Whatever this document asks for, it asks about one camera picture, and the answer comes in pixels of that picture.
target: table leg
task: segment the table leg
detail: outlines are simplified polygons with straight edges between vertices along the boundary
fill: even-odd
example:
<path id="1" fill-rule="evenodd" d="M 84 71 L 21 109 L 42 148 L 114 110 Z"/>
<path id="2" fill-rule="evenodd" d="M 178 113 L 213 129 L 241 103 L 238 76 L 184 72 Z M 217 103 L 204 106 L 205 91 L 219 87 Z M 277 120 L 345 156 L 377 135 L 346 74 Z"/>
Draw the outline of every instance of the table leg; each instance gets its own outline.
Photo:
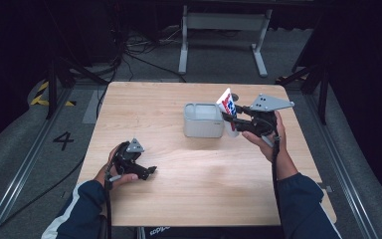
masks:
<path id="1" fill-rule="evenodd" d="M 265 19 L 262 24 L 262 29 L 260 30 L 260 38 L 259 42 L 256 44 L 252 44 L 252 49 L 253 49 L 253 55 L 256 60 L 257 68 L 259 69 L 259 74 L 261 77 L 267 77 L 268 76 L 268 71 L 266 70 L 265 62 L 263 61 L 263 57 L 261 54 L 261 49 L 263 42 L 265 40 L 266 32 L 268 31 L 269 28 L 269 22 L 272 16 L 272 10 L 266 11 L 266 14 L 264 15 Z"/>
<path id="2" fill-rule="evenodd" d="M 187 58 L 188 58 L 188 42 L 187 42 L 187 6 L 184 6 L 184 12 L 182 14 L 182 47 L 181 56 L 179 57 L 179 74 L 185 74 L 187 72 Z"/>

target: person's right hand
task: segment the person's right hand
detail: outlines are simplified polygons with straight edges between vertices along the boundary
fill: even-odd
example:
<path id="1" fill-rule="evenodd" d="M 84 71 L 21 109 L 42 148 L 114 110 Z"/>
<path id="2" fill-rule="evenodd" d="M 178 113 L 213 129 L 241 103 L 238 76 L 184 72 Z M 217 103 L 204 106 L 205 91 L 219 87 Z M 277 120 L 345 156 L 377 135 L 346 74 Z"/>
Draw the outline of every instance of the person's right hand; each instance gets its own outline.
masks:
<path id="1" fill-rule="evenodd" d="M 278 134 L 281 138 L 281 147 L 280 151 L 287 151 L 287 135 L 285 133 L 285 126 L 282 122 L 281 114 L 277 111 L 275 111 L 275 115 L 277 118 L 277 128 L 278 128 Z M 272 161 L 272 155 L 273 155 L 273 149 L 260 137 L 256 136 L 255 134 L 249 132 L 249 131 L 243 131 L 242 133 L 243 137 L 246 138 L 248 141 L 252 142 L 253 144 L 257 145 L 260 148 L 260 151 L 265 155 L 265 157 L 268 159 L 268 161 Z M 275 141 L 275 133 L 271 133 L 268 136 L 268 139 L 271 142 Z"/>
<path id="2" fill-rule="evenodd" d="M 275 115 L 277 117 L 277 123 L 278 123 L 278 134 L 279 134 L 279 137 L 281 138 L 280 151 L 279 151 L 278 160 L 277 160 L 277 173 L 278 173 L 277 180 L 282 180 L 297 174 L 297 169 L 295 165 L 293 164 L 293 161 L 290 158 L 289 153 L 287 153 L 287 135 L 285 133 L 285 127 L 282 122 L 281 114 L 279 114 L 279 112 L 275 112 Z M 262 140 L 260 137 L 248 131 L 244 131 L 242 135 L 248 141 L 257 145 L 260 148 L 260 151 L 265 155 L 266 159 L 272 162 L 273 149 L 264 140 Z M 274 137 L 275 137 L 275 134 L 272 133 L 271 135 L 269 135 L 269 140 L 275 141 Z"/>

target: dark floor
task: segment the dark floor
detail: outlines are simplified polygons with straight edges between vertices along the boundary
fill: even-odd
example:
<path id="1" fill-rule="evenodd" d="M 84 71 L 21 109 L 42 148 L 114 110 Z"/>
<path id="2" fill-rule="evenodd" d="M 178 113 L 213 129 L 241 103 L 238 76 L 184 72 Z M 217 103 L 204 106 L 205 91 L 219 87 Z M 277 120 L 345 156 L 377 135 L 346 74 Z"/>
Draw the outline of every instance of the dark floor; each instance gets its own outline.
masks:
<path id="1" fill-rule="evenodd" d="M 193 33 L 189 39 L 187 74 L 183 78 L 187 83 L 274 84 L 277 77 L 291 74 L 290 69 L 310 33 L 308 30 L 269 31 L 262 47 L 269 73 L 264 79 L 259 77 L 250 51 L 250 45 L 258 39 L 256 33 L 228 33 L 231 35 L 227 36 L 219 32 Z M 174 41 L 136 57 L 176 72 L 179 53 L 180 44 Z M 104 67 L 95 66 L 93 70 Z M 124 56 L 114 80 L 180 81 L 171 72 L 128 56 Z M 382 187 L 360 151 L 332 89 L 328 95 L 325 128 L 350 175 L 363 208 L 354 208 L 356 204 L 351 202 L 352 197 L 347 194 L 348 185 L 339 180 L 333 155 L 321 134 L 321 126 L 317 125 L 316 115 L 311 112 L 310 101 L 316 99 L 316 94 L 304 96 L 298 86 L 299 83 L 292 83 L 286 89 L 289 98 L 295 102 L 296 116 L 322 181 L 333 189 L 329 197 L 337 215 L 337 229 L 342 238 L 382 238 Z M 26 101 L 32 100 L 39 87 L 40 84 L 32 89 Z M 47 107 L 31 106 L 0 134 L 0 222 L 58 182 L 82 159 L 95 127 L 97 98 L 103 90 L 103 86 L 97 86 L 89 80 L 78 80 L 71 90 L 59 89 L 59 95 L 66 97 L 61 98 L 61 101 L 75 101 L 77 104 L 74 107 L 61 107 L 53 119 L 45 120 Z M 69 132 L 70 139 L 74 141 L 62 150 L 63 144 L 54 142 L 54 139 L 65 132 Z M 8 190 L 14 188 L 10 183 L 17 178 L 17 172 L 23 165 L 30 168 L 24 171 L 24 180 L 18 181 L 17 189 Z M 68 198 L 78 174 L 77 169 L 59 186 L 16 215 L 0 229 L 0 238 L 39 238 Z M 7 191 L 14 194 L 12 200 L 2 201 L 1 198 L 8 198 L 5 197 Z M 360 221 L 356 216 L 357 211 L 367 215 L 370 220 L 372 231 L 369 233 L 362 226 L 366 218 Z M 114 238 L 133 238 L 134 234 L 132 228 L 115 228 L 114 235 Z"/>

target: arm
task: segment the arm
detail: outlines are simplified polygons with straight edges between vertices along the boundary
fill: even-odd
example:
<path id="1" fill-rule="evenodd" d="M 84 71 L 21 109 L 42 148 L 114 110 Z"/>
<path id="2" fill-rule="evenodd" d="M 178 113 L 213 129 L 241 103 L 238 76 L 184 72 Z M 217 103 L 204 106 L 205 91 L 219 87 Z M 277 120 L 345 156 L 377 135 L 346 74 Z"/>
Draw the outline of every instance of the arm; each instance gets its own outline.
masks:
<path id="1" fill-rule="evenodd" d="M 108 162 L 111 161 L 116 149 L 117 147 L 110 152 Z M 76 186 L 65 206 L 43 233 L 42 239 L 97 238 L 100 230 L 101 205 L 105 203 L 104 174 L 106 169 L 107 164 L 100 169 L 94 180 Z M 117 175 L 114 167 L 110 169 L 110 174 Z M 112 189 L 137 179 L 138 176 L 135 174 L 125 174 L 120 180 L 113 183 Z"/>
<path id="2" fill-rule="evenodd" d="M 287 152 L 287 136 L 281 115 L 278 133 L 281 137 L 277 159 L 278 191 L 282 227 L 286 238 L 340 238 L 333 223 L 322 209 L 323 192 L 309 177 L 300 174 Z M 273 149 L 250 132 L 243 137 L 257 145 L 265 157 L 272 161 Z"/>

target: person's left hand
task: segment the person's left hand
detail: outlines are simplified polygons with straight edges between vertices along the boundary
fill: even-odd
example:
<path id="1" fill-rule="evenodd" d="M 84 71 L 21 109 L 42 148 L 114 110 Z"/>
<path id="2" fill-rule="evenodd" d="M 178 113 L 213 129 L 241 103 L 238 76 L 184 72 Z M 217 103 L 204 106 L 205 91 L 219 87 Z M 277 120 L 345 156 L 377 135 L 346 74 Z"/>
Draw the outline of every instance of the person's left hand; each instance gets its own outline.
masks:
<path id="1" fill-rule="evenodd" d="M 110 152 L 107 164 L 105 164 L 95 176 L 95 180 L 98 181 L 103 187 L 104 187 L 104 173 L 106 172 L 106 169 L 108 168 L 110 161 L 113 155 L 115 154 L 116 150 L 117 150 L 117 146 Z M 110 175 L 112 176 L 118 175 L 114 166 L 110 169 Z M 134 181 L 137 179 L 138 179 L 138 175 L 136 174 L 133 174 L 133 173 L 124 174 L 121 179 L 113 182 L 112 189 L 117 189 L 118 187 L 125 184 L 126 182 Z"/>

